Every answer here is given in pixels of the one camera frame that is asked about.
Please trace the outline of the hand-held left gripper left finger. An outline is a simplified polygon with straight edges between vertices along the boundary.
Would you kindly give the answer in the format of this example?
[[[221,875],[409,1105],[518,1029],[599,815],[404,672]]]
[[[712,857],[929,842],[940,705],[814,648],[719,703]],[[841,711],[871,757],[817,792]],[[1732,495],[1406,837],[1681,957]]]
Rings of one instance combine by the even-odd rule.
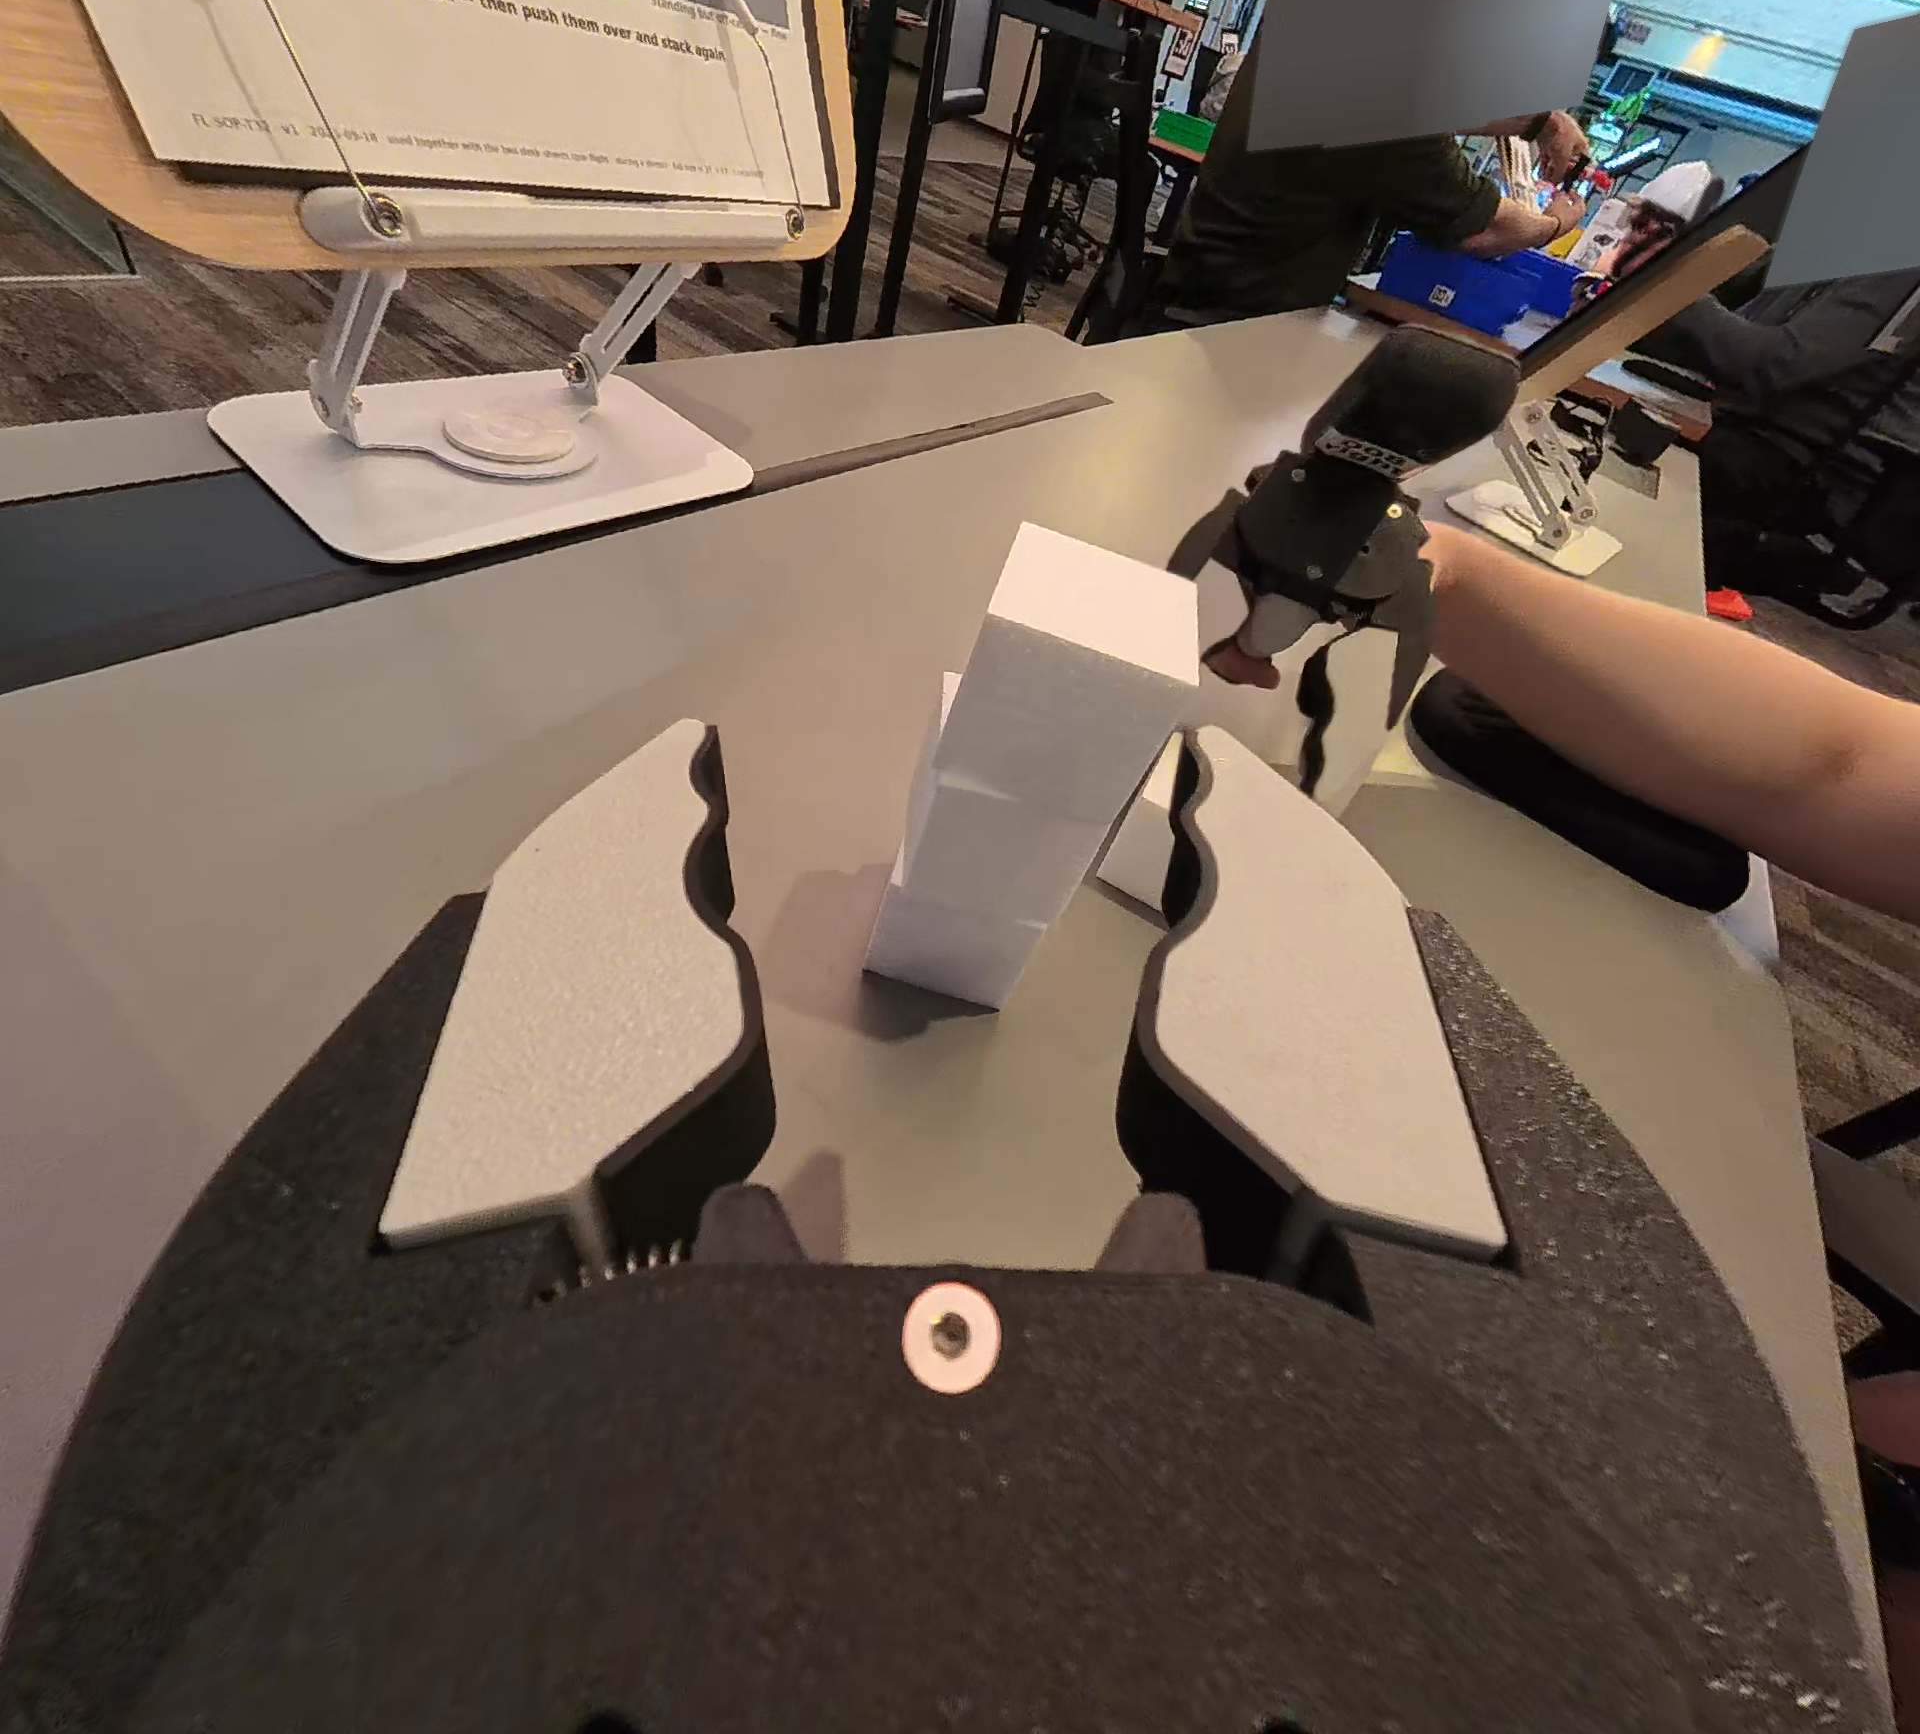
[[[670,724],[495,868],[378,1219],[417,1248],[556,1222],[584,1270],[692,1247],[775,1133],[734,930],[722,741]]]

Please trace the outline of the black mesh wrist rest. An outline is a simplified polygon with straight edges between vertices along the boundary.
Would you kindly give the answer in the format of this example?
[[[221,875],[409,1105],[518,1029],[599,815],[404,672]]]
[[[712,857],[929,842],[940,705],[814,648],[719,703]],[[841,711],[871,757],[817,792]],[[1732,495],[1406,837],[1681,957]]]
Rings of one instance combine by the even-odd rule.
[[[1411,696],[1404,735],[1440,770],[1649,894],[1719,914],[1747,892],[1746,851],[1575,768],[1451,670]]]

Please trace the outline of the person's dark red shorts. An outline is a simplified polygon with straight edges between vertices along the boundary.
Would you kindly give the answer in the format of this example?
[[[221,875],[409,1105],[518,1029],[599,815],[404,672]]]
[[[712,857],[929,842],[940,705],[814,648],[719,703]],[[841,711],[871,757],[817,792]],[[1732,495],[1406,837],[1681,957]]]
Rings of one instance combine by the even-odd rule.
[[[1871,1529],[1917,1527],[1917,1374],[1852,1379],[1845,1384],[1861,1504]]]

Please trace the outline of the black floor stand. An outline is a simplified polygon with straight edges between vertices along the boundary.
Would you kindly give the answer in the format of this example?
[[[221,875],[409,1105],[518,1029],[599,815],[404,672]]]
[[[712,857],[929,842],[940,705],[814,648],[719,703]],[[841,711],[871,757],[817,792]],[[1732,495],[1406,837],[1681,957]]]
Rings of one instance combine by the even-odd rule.
[[[841,40],[845,44],[848,74],[852,81],[853,143],[852,143],[852,179],[845,188],[845,229],[840,234],[832,254],[826,281],[826,306],[820,325],[820,341],[852,341],[857,323],[857,305],[866,269],[867,234],[871,225],[875,191],[875,157],[880,125],[866,115],[870,109],[884,111],[884,94],[873,94],[867,87],[866,69],[857,65],[857,0],[841,0]]]

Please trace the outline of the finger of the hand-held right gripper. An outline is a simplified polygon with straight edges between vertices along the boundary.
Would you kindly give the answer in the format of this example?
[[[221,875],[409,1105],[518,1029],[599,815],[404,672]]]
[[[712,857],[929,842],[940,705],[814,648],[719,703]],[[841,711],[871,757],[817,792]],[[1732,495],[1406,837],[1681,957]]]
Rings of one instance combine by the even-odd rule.
[[[1174,858],[1174,790],[1185,739],[1165,739],[1135,794],[1115,820],[1098,863],[1098,885],[1155,920]]]
[[[1298,676],[1298,786],[1342,817],[1392,732],[1395,634],[1377,626],[1314,639]]]

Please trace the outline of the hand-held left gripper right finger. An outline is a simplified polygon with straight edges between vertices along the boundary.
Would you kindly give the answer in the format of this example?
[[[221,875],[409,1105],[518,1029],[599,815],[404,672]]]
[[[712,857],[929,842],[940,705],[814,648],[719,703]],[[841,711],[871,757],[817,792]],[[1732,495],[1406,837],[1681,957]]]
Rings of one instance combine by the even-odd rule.
[[[1118,1144],[1205,1266],[1294,1283],[1335,1237],[1502,1264],[1510,1228],[1401,891],[1228,732],[1180,742],[1164,934]]]

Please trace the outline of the blue plastic bin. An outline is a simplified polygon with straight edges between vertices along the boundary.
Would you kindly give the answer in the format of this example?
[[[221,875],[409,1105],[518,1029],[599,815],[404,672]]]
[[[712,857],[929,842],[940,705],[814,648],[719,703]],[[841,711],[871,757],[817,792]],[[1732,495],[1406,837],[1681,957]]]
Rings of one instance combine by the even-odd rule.
[[[1573,262],[1540,250],[1474,259],[1401,231],[1387,244],[1373,286],[1383,298],[1497,335],[1529,313],[1560,323],[1578,278]]]

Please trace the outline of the person's right forearm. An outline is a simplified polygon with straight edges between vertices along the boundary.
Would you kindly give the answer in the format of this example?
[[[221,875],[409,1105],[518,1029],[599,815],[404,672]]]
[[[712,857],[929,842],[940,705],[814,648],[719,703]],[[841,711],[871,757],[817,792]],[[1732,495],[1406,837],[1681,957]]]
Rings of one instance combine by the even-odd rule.
[[[1434,656],[1572,766],[1917,922],[1917,706],[1435,526]]]

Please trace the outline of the wooden document board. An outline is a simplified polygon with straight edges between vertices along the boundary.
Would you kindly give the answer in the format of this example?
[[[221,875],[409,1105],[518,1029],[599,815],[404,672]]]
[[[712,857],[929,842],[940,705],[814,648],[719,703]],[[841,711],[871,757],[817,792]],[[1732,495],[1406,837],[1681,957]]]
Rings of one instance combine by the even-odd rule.
[[[347,234],[352,191],[191,180],[153,157],[83,0],[4,0],[4,125],[117,225],[244,272],[468,270],[670,262],[816,262],[845,234],[857,183],[848,56],[812,54],[826,199],[765,204],[620,201],[402,185],[400,237]]]

